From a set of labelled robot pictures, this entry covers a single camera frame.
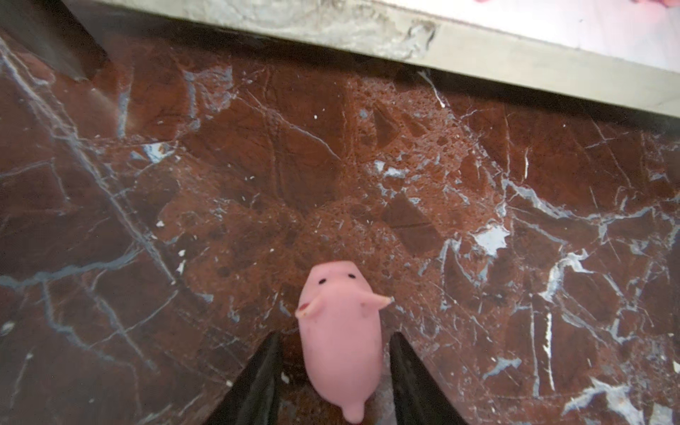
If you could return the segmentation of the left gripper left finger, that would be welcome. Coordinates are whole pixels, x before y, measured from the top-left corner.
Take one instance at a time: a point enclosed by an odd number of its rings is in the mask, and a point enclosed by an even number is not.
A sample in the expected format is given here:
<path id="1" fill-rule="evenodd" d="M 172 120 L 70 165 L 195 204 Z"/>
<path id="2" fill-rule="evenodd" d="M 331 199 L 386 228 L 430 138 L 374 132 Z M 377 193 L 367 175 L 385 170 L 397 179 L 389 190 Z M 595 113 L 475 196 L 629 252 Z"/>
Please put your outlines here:
<path id="1" fill-rule="evenodd" d="M 281 335 L 271 332 L 204 424 L 276 424 L 282 371 Z"/>

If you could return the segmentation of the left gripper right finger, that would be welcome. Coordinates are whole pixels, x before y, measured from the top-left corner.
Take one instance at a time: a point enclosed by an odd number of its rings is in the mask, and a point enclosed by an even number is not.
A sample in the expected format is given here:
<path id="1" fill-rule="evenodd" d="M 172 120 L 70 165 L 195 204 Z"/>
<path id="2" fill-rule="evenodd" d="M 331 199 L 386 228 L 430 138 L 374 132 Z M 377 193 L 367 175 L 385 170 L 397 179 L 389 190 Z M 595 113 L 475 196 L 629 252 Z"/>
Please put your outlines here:
<path id="1" fill-rule="evenodd" d="M 401 332 L 391 336 L 389 349 L 398 425 L 468 424 Z"/>

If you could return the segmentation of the white two-tier shelf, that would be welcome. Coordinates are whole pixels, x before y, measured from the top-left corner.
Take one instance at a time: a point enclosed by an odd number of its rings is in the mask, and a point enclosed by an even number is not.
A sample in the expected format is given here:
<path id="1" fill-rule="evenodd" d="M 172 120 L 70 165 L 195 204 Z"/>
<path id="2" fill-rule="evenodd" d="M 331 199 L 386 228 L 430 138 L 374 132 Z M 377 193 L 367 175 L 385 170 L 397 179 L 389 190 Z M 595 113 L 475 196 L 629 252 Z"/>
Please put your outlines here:
<path id="1" fill-rule="evenodd" d="M 1 33 L 76 80 L 134 36 L 245 35 L 679 115 L 676 1 L 4 1 Z"/>

